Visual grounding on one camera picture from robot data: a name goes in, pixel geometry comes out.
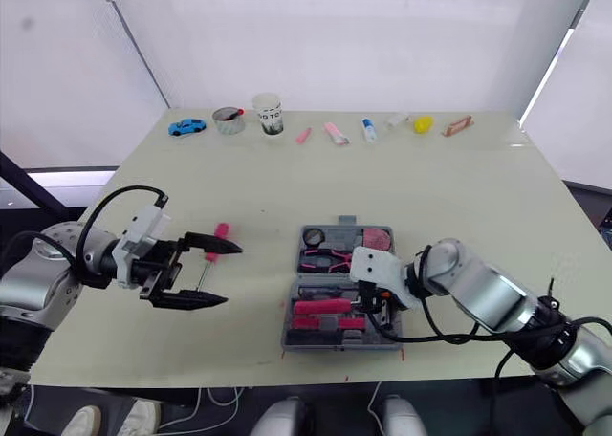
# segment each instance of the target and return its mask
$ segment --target yellow toy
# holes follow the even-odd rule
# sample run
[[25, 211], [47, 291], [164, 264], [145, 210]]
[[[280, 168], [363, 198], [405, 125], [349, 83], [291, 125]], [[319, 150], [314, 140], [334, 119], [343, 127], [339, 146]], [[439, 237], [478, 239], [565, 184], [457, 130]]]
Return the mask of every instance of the yellow toy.
[[414, 120], [412, 126], [414, 127], [414, 133], [427, 133], [431, 130], [431, 126], [433, 125], [433, 117], [432, 116], [421, 116]]

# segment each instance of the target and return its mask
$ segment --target gray tool case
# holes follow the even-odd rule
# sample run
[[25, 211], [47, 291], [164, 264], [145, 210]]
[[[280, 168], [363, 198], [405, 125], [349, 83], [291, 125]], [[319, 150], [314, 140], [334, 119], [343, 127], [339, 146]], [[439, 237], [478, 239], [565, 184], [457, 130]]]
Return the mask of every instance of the gray tool case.
[[[320, 268], [331, 265], [333, 261], [338, 262], [337, 258], [318, 255], [310, 257], [307, 255], [308, 252], [318, 254], [321, 250], [326, 250], [323, 252], [334, 250], [350, 253], [354, 247], [362, 245], [366, 229], [386, 232], [390, 239], [387, 251], [394, 252], [391, 228], [361, 226], [356, 222], [355, 216], [340, 216], [337, 225], [311, 225], [302, 228], [295, 261], [297, 279], [289, 293], [281, 339], [285, 350], [398, 350], [401, 347], [399, 343], [382, 337], [367, 316], [354, 308], [349, 313], [343, 314], [294, 315], [294, 306], [301, 300], [335, 298], [356, 300], [358, 296], [359, 283], [350, 280], [346, 265], [342, 266], [343, 272], [320, 272]], [[305, 265], [310, 265], [312, 268], [306, 269]], [[402, 335], [402, 320], [392, 304], [383, 302], [382, 311], [375, 314], [375, 317], [381, 325], [391, 325], [398, 336]], [[357, 323], [357, 327], [362, 329], [353, 329], [350, 327], [351, 323]]]

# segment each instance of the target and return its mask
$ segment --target screwdriver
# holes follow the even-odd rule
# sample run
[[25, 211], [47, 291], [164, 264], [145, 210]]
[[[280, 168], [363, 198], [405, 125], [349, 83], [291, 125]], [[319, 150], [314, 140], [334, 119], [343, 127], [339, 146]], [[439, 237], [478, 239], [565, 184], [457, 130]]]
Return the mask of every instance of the screwdriver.
[[[219, 223], [217, 224], [217, 228], [214, 230], [214, 236], [219, 238], [228, 238], [228, 233], [230, 233], [230, 225], [228, 223]], [[198, 286], [195, 291], [200, 291], [202, 288], [202, 283], [204, 283], [204, 279], [207, 277], [208, 270], [212, 267], [212, 264], [217, 262], [219, 259], [219, 254], [214, 252], [207, 252], [204, 258], [207, 261], [207, 264], [202, 271], [202, 276], [200, 277], [200, 281], [198, 282]]]

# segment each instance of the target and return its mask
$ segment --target white wall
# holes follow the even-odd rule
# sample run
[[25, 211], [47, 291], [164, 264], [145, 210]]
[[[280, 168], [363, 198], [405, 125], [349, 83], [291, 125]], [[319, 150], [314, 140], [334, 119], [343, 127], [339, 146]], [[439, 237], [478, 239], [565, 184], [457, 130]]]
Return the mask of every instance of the white wall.
[[0, 0], [0, 144], [17, 164], [120, 164], [164, 109], [104, 0]]
[[173, 106], [506, 110], [582, 0], [118, 0]]
[[524, 128], [561, 178], [612, 189], [612, 0], [591, 0]]

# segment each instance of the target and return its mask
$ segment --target small bottle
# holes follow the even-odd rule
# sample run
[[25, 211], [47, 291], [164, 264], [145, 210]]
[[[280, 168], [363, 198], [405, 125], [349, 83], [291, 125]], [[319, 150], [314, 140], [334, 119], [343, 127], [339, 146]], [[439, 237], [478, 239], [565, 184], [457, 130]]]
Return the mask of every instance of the small bottle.
[[363, 135], [365, 136], [365, 140], [367, 142], [375, 142], [377, 135], [372, 120], [365, 118], [361, 121], [361, 124], [363, 125]]

